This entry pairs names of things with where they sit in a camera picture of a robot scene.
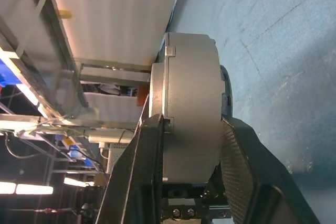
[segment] wire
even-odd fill
[[[101,148],[101,149],[100,149],[100,156],[101,156],[102,158],[109,159],[108,157],[105,157],[105,156],[103,155],[103,151],[104,151],[104,149]]]
[[[130,130],[124,130],[124,131],[121,133],[120,138],[119,138],[119,140],[118,140],[118,144],[120,144],[120,141],[121,141],[121,139],[122,139],[122,137],[124,136],[124,134],[125,134],[126,131],[130,131]]]
[[[16,155],[8,146],[8,142],[9,142],[9,139],[8,139],[8,133],[5,132],[5,135],[6,135],[6,139],[5,139],[5,145],[6,145],[6,148],[8,150],[8,152],[15,158],[19,158],[19,159],[26,159],[26,158],[31,158],[31,157],[36,157],[36,156],[39,156],[41,155],[42,153],[36,153],[36,154],[32,154],[32,155],[28,155],[28,156],[19,156],[19,155]]]
[[[7,99],[7,98],[12,98],[12,97],[16,97],[20,94],[23,94],[22,92],[18,92],[16,94],[12,94],[12,95],[7,95],[6,97],[0,97],[0,99]]]
[[[84,152],[82,152],[82,151],[80,151],[80,150],[78,150],[78,149],[72,149],[72,148],[70,148],[69,151],[76,151],[76,152],[81,153],[84,157],[90,159],[91,161],[96,162],[96,163],[100,166],[100,168],[103,170],[104,174],[106,173],[106,172],[105,172],[105,169],[104,169],[104,167],[103,167],[103,165],[102,165],[101,162],[99,162],[98,160],[96,160],[96,159],[94,159],[94,158],[92,158],[92,157],[89,157],[89,156],[86,155]]]

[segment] bolt head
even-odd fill
[[[187,213],[188,213],[189,217],[194,217],[195,216],[195,210],[192,209],[192,208],[189,208],[188,211],[187,211]]]
[[[222,210],[219,212],[219,216],[222,218],[225,218],[227,216],[228,212],[226,210]]]
[[[210,191],[207,190],[203,193],[203,198],[204,199],[208,198],[209,196],[210,196]]]
[[[180,215],[181,215],[180,210],[177,209],[177,208],[175,208],[175,209],[173,210],[173,216],[174,216],[175,218],[178,218]]]

